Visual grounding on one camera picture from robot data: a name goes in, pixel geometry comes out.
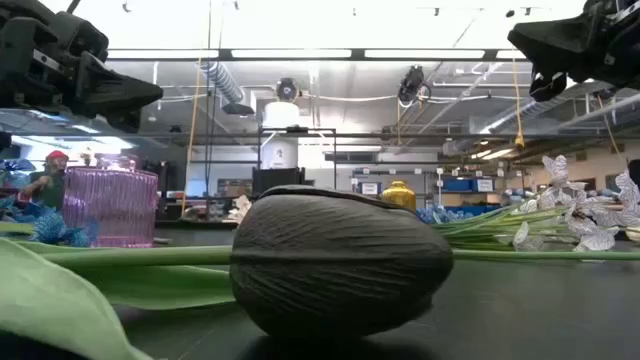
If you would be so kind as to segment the blue artificial flower bunch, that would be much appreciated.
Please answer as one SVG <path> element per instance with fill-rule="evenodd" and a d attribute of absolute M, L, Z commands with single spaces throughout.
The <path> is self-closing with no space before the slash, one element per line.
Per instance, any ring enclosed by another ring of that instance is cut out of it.
<path fill-rule="evenodd" d="M 29 183 L 32 172 L 38 171 L 27 159 L 0 160 L 0 236 L 16 234 L 48 245 L 93 245 L 99 233 L 96 219 L 74 227 L 64 219 L 63 208 L 56 211 L 21 197 L 20 191 Z"/>

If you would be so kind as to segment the pink ribbed glass vase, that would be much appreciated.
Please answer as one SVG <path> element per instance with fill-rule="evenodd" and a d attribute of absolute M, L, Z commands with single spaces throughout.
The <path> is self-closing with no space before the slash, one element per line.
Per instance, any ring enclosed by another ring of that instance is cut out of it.
<path fill-rule="evenodd" d="M 69 167 L 63 218 L 91 229 L 94 247 L 150 248 L 158 202 L 158 176 L 127 165 Z"/>

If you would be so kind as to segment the round black ceiling device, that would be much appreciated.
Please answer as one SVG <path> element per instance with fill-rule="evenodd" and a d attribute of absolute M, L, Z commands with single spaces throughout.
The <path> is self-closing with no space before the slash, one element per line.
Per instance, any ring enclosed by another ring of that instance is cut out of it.
<path fill-rule="evenodd" d="M 300 95 L 300 90 L 293 78 L 281 78 L 276 86 L 276 96 L 280 102 L 293 103 Z"/>

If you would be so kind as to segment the yellow glass vase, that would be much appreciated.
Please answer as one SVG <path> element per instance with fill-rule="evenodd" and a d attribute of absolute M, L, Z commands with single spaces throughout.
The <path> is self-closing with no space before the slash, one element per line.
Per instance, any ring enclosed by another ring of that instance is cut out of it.
<path fill-rule="evenodd" d="M 394 180 L 381 194 L 381 199 L 387 203 L 395 204 L 416 211 L 416 194 L 403 180 Z"/>

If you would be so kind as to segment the long black-framed ceiling light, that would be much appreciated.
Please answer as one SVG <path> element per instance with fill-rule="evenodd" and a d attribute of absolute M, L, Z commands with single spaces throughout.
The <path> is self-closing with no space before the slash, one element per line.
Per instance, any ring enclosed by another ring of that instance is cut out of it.
<path fill-rule="evenodd" d="M 111 61 L 526 61 L 509 49 L 391 49 L 391 48 L 300 48 L 300 49 L 113 49 Z"/>

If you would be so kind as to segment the black hanging ceiling device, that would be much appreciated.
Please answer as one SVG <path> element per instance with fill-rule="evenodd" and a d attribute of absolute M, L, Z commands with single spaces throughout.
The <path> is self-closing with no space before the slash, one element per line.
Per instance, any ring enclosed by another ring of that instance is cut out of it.
<path fill-rule="evenodd" d="M 397 99 L 402 107 L 409 107 L 432 97 L 431 87 L 427 84 L 423 67 L 413 65 L 400 82 Z"/>

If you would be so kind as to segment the person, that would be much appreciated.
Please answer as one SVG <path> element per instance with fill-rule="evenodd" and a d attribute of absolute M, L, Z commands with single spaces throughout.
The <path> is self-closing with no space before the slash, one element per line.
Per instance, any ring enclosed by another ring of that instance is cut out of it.
<path fill-rule="evenodd" d="M 64 176 L 68 160 L 69 157 L 60 150 L 49 153 L 45 158 L 44 170 L 29 175 L 29 183 L 20 191 L 21 197 L 61 211 L 64 205 Z"/>

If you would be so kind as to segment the black monitor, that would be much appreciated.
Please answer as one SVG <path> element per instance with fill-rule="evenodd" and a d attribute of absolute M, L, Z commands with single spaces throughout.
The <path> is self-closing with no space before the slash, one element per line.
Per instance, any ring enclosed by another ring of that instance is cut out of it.
<path fill-rule="evenodd" d="M 257 169 L 252 172 L 252 191 L 254 196 L 276 186 L 301 185 L 305 180 L 303 168 Z"/>

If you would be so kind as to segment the white cylindrical tank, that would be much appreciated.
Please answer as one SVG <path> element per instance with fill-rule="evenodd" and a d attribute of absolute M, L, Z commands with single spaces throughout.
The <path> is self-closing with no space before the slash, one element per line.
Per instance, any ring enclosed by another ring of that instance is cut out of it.
<path fill-rule="evenodd" d="M 265 105 L 262 126 L 286 128 L 299 123 L 299 108 L 294 103 L 274 101 Z"/>

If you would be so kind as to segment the black artificial tulip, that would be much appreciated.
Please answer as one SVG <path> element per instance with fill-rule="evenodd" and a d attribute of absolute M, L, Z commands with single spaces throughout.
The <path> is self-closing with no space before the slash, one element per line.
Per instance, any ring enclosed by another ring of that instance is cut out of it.
<path fill-rule="evenodd" d="M 267 334 L 357 338 L 428 311 L 453 268 L 414 212 L 360 195 L 276 187 L 229 247 L 74 248 L 0 239 L 0 332 L 85 360 L 151 360 L 115 304 L 179 309 L 236 302 Z"/>

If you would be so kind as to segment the large white artificial flower bunch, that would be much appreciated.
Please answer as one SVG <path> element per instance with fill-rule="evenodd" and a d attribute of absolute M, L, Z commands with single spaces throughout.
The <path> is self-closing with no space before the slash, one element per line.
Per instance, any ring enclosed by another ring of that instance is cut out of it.
<path fill-rule="evenodd" d="M 564 156 L 542 158 L 550 183 L 525 201 L 466 220 L 432 224 L 453 247 L 517 252 L 549 251 L 553 244 L 576 252 L 606 252 L 616 235 L 640 228 L 640 161 L 614 177 L 617 189 L 590 194 L 569 179 Z"/>

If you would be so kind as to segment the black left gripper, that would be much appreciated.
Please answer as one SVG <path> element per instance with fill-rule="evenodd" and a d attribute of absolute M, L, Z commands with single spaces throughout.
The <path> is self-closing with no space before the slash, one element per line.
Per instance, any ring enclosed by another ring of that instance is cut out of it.
<path fill-rule="evenodd" d="M 53 12 L 39 0 L 0 0 L 0 108 L 56 109 L 74 91 L 75 114 L 138 132 L 141 115 L 128 112 L 161 99 L 163 89 L 107 68 L 108 38 L 73 14 L 78 4 Z"/>

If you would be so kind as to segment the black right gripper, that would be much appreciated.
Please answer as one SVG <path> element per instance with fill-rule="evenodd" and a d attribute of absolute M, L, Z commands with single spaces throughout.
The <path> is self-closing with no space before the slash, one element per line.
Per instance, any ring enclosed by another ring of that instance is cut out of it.
<path fill-rule="evenodd" d="M 586 0 L 576 17 L 516 23 L 507 39 L 532 65 L 536 102 L 560 95 L 567 76 L 640 90 L 640 0 Z"/>

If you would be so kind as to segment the long blue storage bin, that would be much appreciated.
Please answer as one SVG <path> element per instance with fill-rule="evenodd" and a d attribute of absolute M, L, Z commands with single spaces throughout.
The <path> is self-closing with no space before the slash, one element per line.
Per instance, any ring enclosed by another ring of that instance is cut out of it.
<path fill-rule="evenodd" d="M 465 206 L 428 206 L 418 208 L 417 215 L 427 224 L 444 224 L 466 220 L 499 209 L 499 206 L 465 205 Z"/>

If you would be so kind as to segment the white cabinet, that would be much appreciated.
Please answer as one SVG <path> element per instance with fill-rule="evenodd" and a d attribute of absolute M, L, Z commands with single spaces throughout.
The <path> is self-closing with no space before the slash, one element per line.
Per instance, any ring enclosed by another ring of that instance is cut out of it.
<path fill-rule="evenodd" d="M 262 169 L 290 169 L 298 167 L 298 140 L 274 137 L 261 148 Z"/>

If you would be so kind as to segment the large silver air duct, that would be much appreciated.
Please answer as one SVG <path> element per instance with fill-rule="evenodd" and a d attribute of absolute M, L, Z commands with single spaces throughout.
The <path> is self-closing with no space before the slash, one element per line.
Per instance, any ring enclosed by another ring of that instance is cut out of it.
<path fill-rule="evenodd" d="M 512 126 L 517 125 L 517 119 L 524 121 L 548 112 L 560 105 L 574 101 L 574 98 L 558 97 L 546 102 L 518 102 L 510 109 L 500 113 L 494 120 L 486 125 L 482 130 L 482 134 L 498 134 Z"/>

